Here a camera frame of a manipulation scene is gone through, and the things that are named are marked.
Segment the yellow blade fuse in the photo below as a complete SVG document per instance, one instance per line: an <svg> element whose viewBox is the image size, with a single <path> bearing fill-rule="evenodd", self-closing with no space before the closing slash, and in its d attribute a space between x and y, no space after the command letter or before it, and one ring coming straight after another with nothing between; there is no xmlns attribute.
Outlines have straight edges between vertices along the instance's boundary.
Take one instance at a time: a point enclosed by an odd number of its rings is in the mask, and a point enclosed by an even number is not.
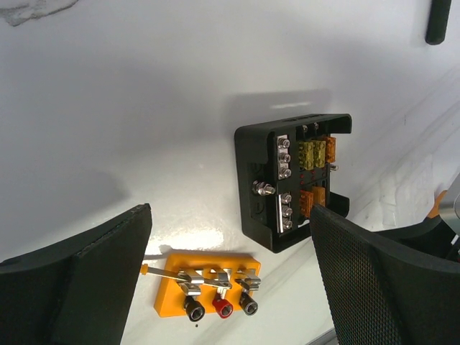
<svg viewBox="0 0 460 345"><path fill-rule="evenodd" d="M315 167L323 168L326 164L326 142L313 140L313 163Z"/></svg>
<svg viewBox="0 0 460 345"><path fill-rule="evenodd" d="M314 143L299 142L299 165L304 170L314 168Z"/></svg>

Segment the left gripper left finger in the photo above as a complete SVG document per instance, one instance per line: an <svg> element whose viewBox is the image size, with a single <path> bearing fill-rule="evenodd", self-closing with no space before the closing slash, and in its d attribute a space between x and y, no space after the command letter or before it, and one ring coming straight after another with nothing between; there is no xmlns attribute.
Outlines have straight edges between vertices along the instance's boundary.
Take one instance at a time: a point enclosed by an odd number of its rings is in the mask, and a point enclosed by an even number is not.
<svg viewBox="0 0 460 345"><path fill-rule="evenodd" d="M152 229L149 204L1 263L2 344L120 344Z"/></svg>

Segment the orange blade fuse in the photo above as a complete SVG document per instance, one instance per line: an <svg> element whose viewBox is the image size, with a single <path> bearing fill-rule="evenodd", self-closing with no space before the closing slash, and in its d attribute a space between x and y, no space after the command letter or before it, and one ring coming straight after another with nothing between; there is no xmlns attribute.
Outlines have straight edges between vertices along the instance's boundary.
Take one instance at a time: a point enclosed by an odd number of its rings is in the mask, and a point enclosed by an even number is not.
<svg viewBox="0 0 460 345"><path fill-rule="evenodd" d="M313 193L313 204L325 206L326 205L326 189L322 186L313 186L311 188Z"/></svg>
<svg viewBox="0 0 460 345"><path fill-rule="evenodd" d="M313 192L310 192L307 190L301 190L300 200L299 200L301 215L309 219L311 216L311 209L313 207L313 204L314 204Z"/></svg>
<svg viewBox="0 0 460 345"><path fill-rule="evenodd" d="M326 142L325 158L327 163L333 163L336 161L336 138L335 137L324 137L323 140Z"/></svg>

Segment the black fuse box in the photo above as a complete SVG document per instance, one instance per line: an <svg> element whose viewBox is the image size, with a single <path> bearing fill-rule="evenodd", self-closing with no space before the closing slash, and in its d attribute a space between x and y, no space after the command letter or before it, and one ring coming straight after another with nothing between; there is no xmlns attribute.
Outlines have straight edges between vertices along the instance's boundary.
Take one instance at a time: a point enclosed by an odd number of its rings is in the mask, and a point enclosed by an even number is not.
<svg viewBox="0 0 460 345"><path fill-rule="evenodd" d="M347 216L349 198L331 190L335 163L304 170L299 142L351 134L350 114L309 114L239 127L234 133L241 230L273 253L311 236L311 217L300 213L300 191L326 189L326 205Z"/></svg>

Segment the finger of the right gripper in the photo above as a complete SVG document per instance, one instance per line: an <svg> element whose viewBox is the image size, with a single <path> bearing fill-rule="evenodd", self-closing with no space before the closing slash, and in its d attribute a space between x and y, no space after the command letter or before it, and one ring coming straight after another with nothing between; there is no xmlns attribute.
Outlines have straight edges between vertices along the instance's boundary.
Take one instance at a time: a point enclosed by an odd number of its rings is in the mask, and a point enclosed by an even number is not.
<svg viewBox="0 0 460 345"><path fill-rule="evenodd" d="M376 231L376 234L434 257L459 258L459 239L440 216L426 217L412 226Z"/></svg>

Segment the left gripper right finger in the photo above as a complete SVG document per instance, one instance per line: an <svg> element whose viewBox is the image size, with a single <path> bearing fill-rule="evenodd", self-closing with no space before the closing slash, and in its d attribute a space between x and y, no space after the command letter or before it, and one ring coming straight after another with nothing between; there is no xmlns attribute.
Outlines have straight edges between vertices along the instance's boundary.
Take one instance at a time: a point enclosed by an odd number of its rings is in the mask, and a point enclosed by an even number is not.
<svg viewBox="0 0 460 345"><path fill-rule="evenodd" d="M419 252L323 206L310 230L340 344L459 342L459 258Z"/></svg>

